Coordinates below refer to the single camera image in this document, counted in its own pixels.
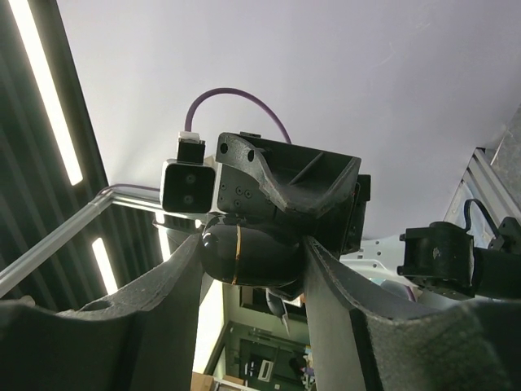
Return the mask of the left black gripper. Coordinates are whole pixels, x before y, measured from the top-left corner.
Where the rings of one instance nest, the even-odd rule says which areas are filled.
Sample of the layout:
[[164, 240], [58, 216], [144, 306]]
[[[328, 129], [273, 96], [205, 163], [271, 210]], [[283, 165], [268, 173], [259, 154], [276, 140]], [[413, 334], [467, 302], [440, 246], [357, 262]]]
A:
[[332, 217], [325, 247], [333, 255], [357, 252], [370, 201], [371, 176], [361, 158], [247, 134], [220, 134], [218, 206], [230, 213], [312, 230]]

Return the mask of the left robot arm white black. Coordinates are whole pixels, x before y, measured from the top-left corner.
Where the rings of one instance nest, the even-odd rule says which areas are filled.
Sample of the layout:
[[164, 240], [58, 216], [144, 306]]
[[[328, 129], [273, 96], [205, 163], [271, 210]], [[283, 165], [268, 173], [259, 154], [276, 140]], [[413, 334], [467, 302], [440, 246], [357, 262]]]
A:
[[[217, 142], [222, 166], [218, 208], [238, 216], [293, 227], [335, 257], [361, 247], [371, 178], [354, 156], [224, 133]], [[520, 296], [520, 227], [512, 218], [493, 228], [477, 248], [468, 227], [449, 222], [410, 228], [395, 272], [420, 288], [456, 300]]]

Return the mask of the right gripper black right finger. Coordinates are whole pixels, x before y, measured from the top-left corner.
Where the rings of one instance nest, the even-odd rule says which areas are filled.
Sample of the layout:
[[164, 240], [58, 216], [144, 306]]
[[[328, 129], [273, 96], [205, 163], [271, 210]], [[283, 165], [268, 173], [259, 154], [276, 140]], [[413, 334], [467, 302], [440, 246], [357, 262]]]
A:
[[320, 390], [517, 390], [520, 305], [402, 299], [304, 239], [304, 295]]

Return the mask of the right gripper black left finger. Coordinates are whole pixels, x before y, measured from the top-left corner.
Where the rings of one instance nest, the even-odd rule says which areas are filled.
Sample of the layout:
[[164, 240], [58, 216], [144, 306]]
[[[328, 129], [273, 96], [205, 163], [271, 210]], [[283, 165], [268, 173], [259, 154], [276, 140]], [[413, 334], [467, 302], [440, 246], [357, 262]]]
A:
[[1, 303], [3, 390], [188, 390], [203, 271], [192, 235], [171, 259], [78, 311]]

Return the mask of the black earbud charging case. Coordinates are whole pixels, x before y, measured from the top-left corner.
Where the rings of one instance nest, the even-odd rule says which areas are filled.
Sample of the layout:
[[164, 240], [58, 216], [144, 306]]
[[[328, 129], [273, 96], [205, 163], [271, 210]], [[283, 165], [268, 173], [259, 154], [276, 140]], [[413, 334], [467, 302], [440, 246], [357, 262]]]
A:
[[300, 237], [256, 217], [216, 216], [201, 241], [204, 271], [222, 283], [278, 288], [295, 282], [304, 269]]

